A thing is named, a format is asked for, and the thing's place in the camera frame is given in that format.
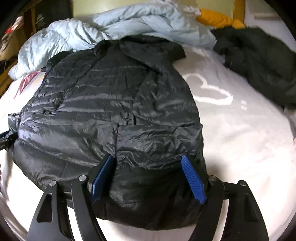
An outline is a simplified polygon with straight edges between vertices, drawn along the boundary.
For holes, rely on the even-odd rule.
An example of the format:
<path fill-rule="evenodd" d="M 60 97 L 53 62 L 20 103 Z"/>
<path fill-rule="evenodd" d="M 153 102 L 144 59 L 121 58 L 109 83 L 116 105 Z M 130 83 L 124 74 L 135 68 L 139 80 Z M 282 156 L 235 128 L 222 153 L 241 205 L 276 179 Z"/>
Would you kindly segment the black down puffer jacket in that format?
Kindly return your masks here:
<path fill-rule="evenodd" d="M 146 230 L 197 222 L 201 204 L 182 171 L 186 155 L 204 165 L 202 125 L 189 86 L 173 63 L 183 47 L 152 36 L 102 41 L 61 52 L 19 113 L 8 156 L 40 189 L 74 179 L 116 158 L 106 190 L 92 205 L 98 218 Z"/>

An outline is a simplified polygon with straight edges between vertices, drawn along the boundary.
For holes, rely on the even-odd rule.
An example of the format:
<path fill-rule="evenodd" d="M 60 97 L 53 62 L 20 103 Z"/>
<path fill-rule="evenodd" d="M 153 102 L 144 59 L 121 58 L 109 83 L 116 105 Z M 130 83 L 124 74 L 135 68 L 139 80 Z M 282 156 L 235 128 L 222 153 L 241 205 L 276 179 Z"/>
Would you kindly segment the dark bag with label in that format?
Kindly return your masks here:
<path fill-rule="evenodd" d="M 23 30 L 26 38 L 29 38 L 52 22 L 72 17 L 70 0 L 30 1 L 23 10 Z"/>

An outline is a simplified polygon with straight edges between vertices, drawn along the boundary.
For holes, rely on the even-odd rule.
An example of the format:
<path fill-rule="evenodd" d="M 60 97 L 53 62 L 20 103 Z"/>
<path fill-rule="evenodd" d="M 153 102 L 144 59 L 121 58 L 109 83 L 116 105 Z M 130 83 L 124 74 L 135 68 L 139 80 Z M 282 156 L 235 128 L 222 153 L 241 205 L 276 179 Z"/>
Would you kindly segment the white printed bed sheet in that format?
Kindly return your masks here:
<path fill-rule="evenodd" d="M 212 51 L 184 47 L 187 57 L 174 66 L 191 89 L 203 125 L 204 158 L 209 175 L 237 183 L 245 180 L 259 205 L 269 234 L 277 240 L 295 214 L 295 147 L 288 119 L 240 75 L 223 66 Z M 40 87 L 39 73 L 16 95 L 21 79 L 1 98 L 1 133 L 8 114 L 18 113 Z M 43 194 L 1 151 L 6 203 L 29 230 Z M 98 220 L 108 240 L 188 240 L 194 226 L 149 231 Z"/>

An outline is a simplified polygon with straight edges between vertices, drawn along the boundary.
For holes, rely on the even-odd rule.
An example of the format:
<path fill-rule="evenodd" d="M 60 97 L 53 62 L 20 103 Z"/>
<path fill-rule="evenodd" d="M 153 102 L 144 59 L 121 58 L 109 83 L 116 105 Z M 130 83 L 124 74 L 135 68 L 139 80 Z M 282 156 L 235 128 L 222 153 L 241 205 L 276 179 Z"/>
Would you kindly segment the light blue quilt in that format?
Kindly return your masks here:
<path fill-rule="evenodd" d="M 213 48 L 217 40 L 210 28 L 195 20 L 200 10 L 178 1 L 153 1 L 122 6 L 102 13 L 52 22 L 30 37 L 9 71 L 17 80 L 46 66 L 62 51 L 92 49 L 102 40 L 149 35 L 182 45 Z"/>

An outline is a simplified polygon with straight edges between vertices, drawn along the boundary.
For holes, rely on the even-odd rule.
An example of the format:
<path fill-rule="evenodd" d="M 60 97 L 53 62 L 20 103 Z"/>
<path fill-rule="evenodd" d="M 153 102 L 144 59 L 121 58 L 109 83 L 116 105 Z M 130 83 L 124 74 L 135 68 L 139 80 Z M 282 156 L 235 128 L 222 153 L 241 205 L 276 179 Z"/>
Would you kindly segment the pink cloth strip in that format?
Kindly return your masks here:
<path fill-rule="evenodd" d="M 22 81 L 20 82 L 20 85 L 18 87 L 18 90 L 16 91 L 16 94 L 15 94 L 15 98 L 20 95 L 23 90 L 29 85 L 29 83 L 41 72 L 41 70 L 37 70 L 37 71 L 34 71 L 30 74 L 27 74 L 23 79 Z"/>

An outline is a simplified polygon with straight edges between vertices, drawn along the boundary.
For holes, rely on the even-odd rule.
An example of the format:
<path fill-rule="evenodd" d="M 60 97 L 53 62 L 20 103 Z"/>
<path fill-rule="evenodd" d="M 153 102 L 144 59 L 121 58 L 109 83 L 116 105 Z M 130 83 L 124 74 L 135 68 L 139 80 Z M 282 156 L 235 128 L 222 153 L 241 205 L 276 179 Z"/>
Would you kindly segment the yellow orange garment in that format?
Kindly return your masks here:
<path fill-rule="evenodd" d="M 211 26 L 216 29 L 224 27 L 233 27 L 235 29 L 246 28 L 239 19 L 232 19 L 222 13 L 209 9 L 200 9 L 200 15 L 196 16 L 195 19 L 205 26 Z"/>

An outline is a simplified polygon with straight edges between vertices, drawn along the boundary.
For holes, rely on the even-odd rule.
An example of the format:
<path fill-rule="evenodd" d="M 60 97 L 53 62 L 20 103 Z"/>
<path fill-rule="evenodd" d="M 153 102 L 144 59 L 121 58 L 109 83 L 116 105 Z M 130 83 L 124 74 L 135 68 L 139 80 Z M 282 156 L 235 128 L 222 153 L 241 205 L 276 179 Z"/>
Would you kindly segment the wooden bed frame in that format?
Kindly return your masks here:
<path fill-rule="evenodd" d="M 8 68 L 1 74 L 0 76 L 0 97 L 2 97 L 7 91 L 8 87 L 12 83 L 12 79 L 9 76 L 9 71 L 13 66 L 17 64 L 17 60 L 15 60 Z"/>

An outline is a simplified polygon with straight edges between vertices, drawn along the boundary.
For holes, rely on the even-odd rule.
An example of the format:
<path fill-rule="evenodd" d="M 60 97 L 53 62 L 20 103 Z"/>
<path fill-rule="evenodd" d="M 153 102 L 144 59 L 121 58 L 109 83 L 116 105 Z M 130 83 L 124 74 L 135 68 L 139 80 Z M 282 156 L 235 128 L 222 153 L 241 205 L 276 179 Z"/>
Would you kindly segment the dark green black coat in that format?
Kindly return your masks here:
<path fill-rule="evenodd" d="M 211 31 L 213 50 L 225 57 L 225 67 L 245 77 L 267 99 L 295 108 L 295 52 L 261 28 L 224 27 Z"/>

